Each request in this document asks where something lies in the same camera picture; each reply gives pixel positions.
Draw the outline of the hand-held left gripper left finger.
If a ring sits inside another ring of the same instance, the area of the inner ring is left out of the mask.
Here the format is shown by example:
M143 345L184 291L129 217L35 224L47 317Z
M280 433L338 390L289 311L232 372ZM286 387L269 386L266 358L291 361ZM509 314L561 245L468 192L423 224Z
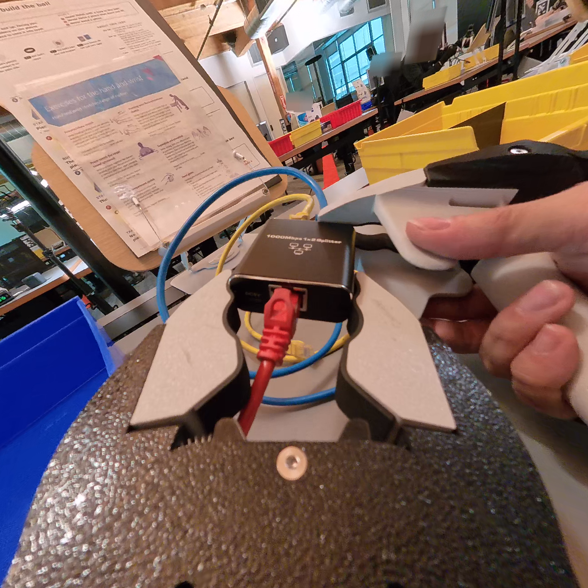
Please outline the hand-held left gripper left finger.
M177 426L188 439L246 442L235 420L251 398L240 316L223 270L165 322L129 432Z

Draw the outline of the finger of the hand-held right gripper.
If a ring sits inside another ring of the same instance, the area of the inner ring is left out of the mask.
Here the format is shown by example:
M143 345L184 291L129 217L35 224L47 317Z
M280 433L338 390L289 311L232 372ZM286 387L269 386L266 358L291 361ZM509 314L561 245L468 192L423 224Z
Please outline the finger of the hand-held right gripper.
M407 223L420 217L448 219L499 208L508 205L517 193L515 188L429 187L419 169L342 196L323 208L318 219L352 226L380 224L396 252L409 264L424 270L450 270L458 261L414 245L406 234Z
M382 227L356 227L356 265L420 318L431 298L459 298L473 288L460 267L427 270L413 266L397 252Z

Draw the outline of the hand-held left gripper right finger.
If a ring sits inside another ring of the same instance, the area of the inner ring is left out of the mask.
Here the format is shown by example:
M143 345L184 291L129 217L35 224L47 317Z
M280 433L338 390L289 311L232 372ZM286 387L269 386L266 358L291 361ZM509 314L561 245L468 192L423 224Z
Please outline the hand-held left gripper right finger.
M363 272L355 274L349 339L335 401L368 438L395 443L406 428L454 433L457 424L419 319Z

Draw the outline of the black network splitter box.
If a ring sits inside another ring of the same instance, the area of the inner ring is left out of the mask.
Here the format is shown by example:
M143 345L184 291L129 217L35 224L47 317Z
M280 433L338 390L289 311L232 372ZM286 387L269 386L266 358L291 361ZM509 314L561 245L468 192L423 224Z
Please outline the black network splitter box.
M262 313L273 291L300 296L299 317L346 321L354 292L356 231L349 224L270 219L229 278L237 307Z

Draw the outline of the blue plastic bin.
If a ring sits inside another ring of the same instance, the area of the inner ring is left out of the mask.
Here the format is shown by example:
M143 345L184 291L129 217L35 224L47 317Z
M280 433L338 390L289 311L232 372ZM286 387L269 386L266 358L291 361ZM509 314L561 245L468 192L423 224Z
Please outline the blue plastic bin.
M1 341L1 579L56 448L122 360L79 298Z

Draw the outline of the grey desk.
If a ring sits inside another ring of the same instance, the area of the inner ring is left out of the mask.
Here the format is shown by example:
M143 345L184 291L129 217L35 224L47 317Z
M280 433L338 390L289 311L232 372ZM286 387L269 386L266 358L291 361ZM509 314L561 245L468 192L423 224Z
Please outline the grey desk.
M155 289L98 320L118 349L130 355L162 324ZM580 587L587 587L587 427L537 413L515 398L504 379L490 375L478 355L455 355L487 390L529 452L555 509Z

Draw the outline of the person's right hand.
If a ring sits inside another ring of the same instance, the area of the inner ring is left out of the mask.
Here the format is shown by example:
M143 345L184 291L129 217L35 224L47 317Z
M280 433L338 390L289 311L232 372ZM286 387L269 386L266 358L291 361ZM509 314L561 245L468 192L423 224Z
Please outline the person's right hand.
M546 252L587 293L587 183L536 201L448 219L422 217L406 225L419 248L455 260L508 258ZM434 298L422 324L454 352L478 354L486 370L508 379L527 406L576 420L564 388L578 368L573 331L560 324L575 303L558 281L534 286L497 311L475 286L464 298Z

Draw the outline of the yellow plastic bin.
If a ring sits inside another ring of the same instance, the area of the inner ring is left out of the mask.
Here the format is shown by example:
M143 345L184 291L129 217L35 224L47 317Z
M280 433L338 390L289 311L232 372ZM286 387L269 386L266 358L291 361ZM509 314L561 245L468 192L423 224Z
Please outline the yellow plastic bin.
M587 84L587 61L460 96L446 106L445 113L458 114L469 111L479 113L487 107L492 108L510 100L585 84Z
M471 126L372 141L365 139L355 146L370 185L478 150Z
M516 141L541 141L562 144L557 136L587 131L587 107L548 110L531 107L530 99L523 105L503 102L457 114L443 116L446 129L470 128L477 149Z

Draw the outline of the yellow storage basket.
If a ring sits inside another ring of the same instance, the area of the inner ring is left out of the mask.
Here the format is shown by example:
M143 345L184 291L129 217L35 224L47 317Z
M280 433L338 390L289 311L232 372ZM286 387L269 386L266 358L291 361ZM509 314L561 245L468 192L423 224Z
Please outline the yellow storage basket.
M314 120L302 127L292 130L289 136L294 148L300 148L302 145L320 138L322 136L320 120Z

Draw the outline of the black stand pole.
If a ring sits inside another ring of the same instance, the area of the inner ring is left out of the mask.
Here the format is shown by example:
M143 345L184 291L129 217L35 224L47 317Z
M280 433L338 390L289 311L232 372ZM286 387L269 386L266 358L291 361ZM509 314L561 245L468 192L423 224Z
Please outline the black stand pole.
M74 250L122 303L129 303L139 297L136 289L125 279L123 270L107 260L89 236L50 195L48 189L43 187L41 182L33 176L3 139L1 140L1 171L42 219Z

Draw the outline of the wooden instruction board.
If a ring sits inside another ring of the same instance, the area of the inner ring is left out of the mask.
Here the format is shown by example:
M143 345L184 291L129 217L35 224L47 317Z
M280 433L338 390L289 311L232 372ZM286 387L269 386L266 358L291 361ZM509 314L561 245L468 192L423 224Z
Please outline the wooden instruction board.
M250 116L151 1L1 2L1 105L55 167L40 173L128 270L212 193L279 165Z

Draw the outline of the black wall speaker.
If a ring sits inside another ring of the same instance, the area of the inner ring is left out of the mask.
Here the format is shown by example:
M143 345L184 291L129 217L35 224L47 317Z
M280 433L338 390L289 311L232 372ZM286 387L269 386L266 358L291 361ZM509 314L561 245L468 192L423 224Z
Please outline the black wall speaker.
M289 47L289 39L285 26L280 24L266 33L269 51L272 55L280 53Z

